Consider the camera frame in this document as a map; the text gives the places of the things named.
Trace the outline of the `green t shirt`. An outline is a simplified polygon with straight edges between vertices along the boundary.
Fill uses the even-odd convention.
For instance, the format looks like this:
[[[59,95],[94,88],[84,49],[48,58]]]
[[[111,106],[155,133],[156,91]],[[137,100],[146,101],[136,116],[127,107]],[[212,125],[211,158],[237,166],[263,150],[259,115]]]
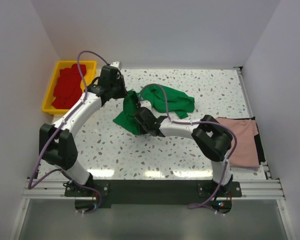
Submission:
[[[142,135],[142,128],[134,118],[138,100],[149,101],[159,113],[174,112],[179,119],[187,118],[195,110],[194,97],[167,86],[151,85],[138,93],[129,90],[123,100],[123,110],[113,122],[136,136]]]

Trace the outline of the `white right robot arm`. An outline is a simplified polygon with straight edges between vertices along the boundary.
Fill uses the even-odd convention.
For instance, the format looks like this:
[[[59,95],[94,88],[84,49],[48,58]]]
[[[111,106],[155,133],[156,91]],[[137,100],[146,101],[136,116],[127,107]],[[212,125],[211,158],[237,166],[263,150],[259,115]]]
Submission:
[[[238,145],[238,139],[228,127],[211,115],[197,121],[172,120],[168,116],[155,117],[146,107],[139,107],[133,115],[144,133],[154,137],[180,137],[194,140],[203,155],[211,161],[213,192],[220,197],[230,190],[233,174],[230,157]]]

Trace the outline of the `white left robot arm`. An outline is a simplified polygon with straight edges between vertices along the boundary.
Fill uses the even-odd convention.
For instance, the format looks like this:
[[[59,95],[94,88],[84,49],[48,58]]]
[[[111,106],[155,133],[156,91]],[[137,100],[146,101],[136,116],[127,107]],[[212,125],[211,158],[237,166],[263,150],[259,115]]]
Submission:
[[[89,173],[78,160],[75,136],[86,121],[111,99],[127,96],[124,77],[119,61],[102,67],[100,76],[88,86],[87,92],[59,120],[43,124],[39,130],[39,157],[48,164],[61,169],[72,181],[76,191],[89,196],[94,184]]]

